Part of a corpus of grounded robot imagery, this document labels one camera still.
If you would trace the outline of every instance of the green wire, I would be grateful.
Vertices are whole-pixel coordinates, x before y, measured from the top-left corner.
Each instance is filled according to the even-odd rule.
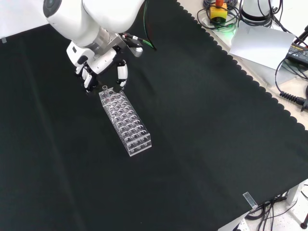
[[[148,46],[154,48],[154,47],[152,46],[152,44],[151,44],[150,42],[148,42],[147,40],[142,40],[142,41],[143,41],[143,43],[145,43],[146,45],[148,45]]]
[[[144,27],[144,31],[146,31],[145,28],[145,13],[146,13],[146,8],[148,7],[148,0],[145,0],[145,5],[144,5],[144,11],[143,11],[143,27]]]

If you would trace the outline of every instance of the table surface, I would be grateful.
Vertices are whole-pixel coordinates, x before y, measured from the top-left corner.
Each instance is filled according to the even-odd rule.
[[[178,0],[178,2],[195,18],[198,10],[203,7],[202,0]],[[298,19],[298,17],[305,17],[305,9],[298,7],[299,4],[294,5],[292,2],[293,1],[291,0],[284,1],[282,23],[291,32],[299,35],[307,25],[307,21],[305,19],[296,20],[296,24],[293,24],[293,21],[295,18]],[[47,24],[47,21],[40,10],[41,6],[41,0],[30,0],[26,3],[25,1],[18,0],[18,2],[14,1],[14,4],[8,0],[0,1],[0,38]],[[228,52],[230,51],[232,35],[230,36],[230,34],[226,35],[221,32],[213,32],[211,30],[208,30],[208,32],[224,50]],[[285,109],[288,110],[299,123],[303,124],[305,128],[308,129],[308,116],[306,113],[301,113],[298,105],[294,105],[288,100],[282,99],[279,96],[278,90],[264,81],[265,78],[274,79],[273,70],[249,60],[243,60],[240,57],[234,56],[234,58],[242,66],[242,69],[244,69],[249,75],[253,76],[261,86],[265,87],[268,92],[278,99],[279,103],[284,105]],[[280,75],[287,79],[291,78],[291,80],[281,84],[281,89],[283,89],[283,91],[299,97],[305,97],[307,86],[306,81],[286,72],[283,68],[279,71],[278,78]]]
[[[99,100],[80,92],[68,58],[59,56],[66,39],[47,27],[0,44],[1,62],[12,76],[0,92],[14,102],[1,102],[7,109],[0,117],[5,154],[0,171],[6,176],[0,180],[7,198],[1,206],[3,227],[13,220],[27,225],[24,230],[33,230],[33,224],[63,230],[63,213],[70,218],[68,227],[70,222],[82,226],[80,217],[100,227],[103,216],[104,225],[119,229],[179,230],[180,223],[182,229],[210,230],[249,209],[244,192],[260,203],[303,180],[308,147],[302,127],[171,0],[154,2],[149,16],[161,52],[145,48],[141,59],[129,58],[134,78],[126,95],[155,145],[133,158],[123,155]],[[137,24],[133,29],[140,34],[142,23]],[[183,34],[186,24],[189,33]],[[190,34],[199,46],[188,43]],[[42,46],[49,56],[42,58]],[[15,63],[22,65],[16,68]],[[218,72],[216,66],[223,68]],[[104,78],[114,76],[111,70]],[[289,177],[282,185],[274,179],[285,169]],[[264,191],[260,184],[269,187]]]
[[[203,8],[202,6],[202,1],[201,0],[178,0],[178,2],[181,4],[181,6],[184,7],[189,13],[192,14],[193,17],[197,18],[197,12]],[[287,2],[287,10],[284,11],[283,17],[282,17],[282,22],[285,24],[286,28],[290,28],[290,30],[296,34],[301,34],[304,31],[305,26],[307,26],[307,21],[303,20],[300,22],[299,26],[292,26],[292,21],[289,20],[291,15],[294,15],[294,13],[300,11],[302,14],[299,15],[306,15],[302,11],[304,11],[303,8],[298,8],[297,5],[294,6],[293,8],[290,5],[290,1],[285,1]],[[221,36],[221,33],[215,34],[211,30],[207,30],[208,33],[211,34],[211,36],[218,42],[218,44],[227,52],[230,51],[230,40],[231,38],[227,38],[228,36]],[[254,62],[251,62],[249,60],[243,61],[240,57],[234,56],[234,59],[238,61],[238,64],[241,65],[242,69],[245,70],[249,75],[251,75],[255,81],[259,82],[261,86],[263,86],[266,91],[270,92],[273,97],[275,97],[279,103],[281,103],[286,110],[288,110],[291,113],[291,116],[295,117],[298,121],[298,123],[301,123],[302,125],[305,126],[306,129],[308,129],[308,113],[307,112],[300,112],[301,108],[298,105],[295,105],[291,103],[290,101],[283,99],[279,96],[279,92],[276,89],[276,87],[271,87],[268,85],[267,82],[264,81],[262,76],[259,75],[257,72],[257,68],[263,67],[262,65],[256,64]],[[292,95],[296,95],[299,97],[305,98],[305,91],[308,82],[305,80],[302,80],[299,77],[294,78],[281,84],[280,87],[283,91],[290,93]]]

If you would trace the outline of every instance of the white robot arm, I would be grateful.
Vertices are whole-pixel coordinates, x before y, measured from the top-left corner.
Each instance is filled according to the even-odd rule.
[[[97,85],[96,76],[113,64],[118,68],[115,91],[126,84],[128,69],[117,54],[128,44],[119,35],[136,19],[144,0],[44,0],[43,11],[48,22],[71,40],[67,54],[76,66],[76,74],[84,80],[87,91]],[[134,41],[130,50],[136,57],[142,47]]]

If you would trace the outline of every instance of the white table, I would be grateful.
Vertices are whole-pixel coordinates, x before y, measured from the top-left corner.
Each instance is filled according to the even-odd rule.
[[[44,0],[0,0],[0,38],[47,24]]]

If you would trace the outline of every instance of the robotic hand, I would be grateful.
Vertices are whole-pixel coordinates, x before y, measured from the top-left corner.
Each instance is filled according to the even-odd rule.
[[[137,40],[120,34],[136,19],[144,0],[44,0],[47,21],[72,42],[67,48],[76,74],[84,81],[87,92],[97,85],[98,74],[116,64],[118,79],[115,92],[126,85],[128,68],[118,54],[129,47],[136,57],[143,49]]]

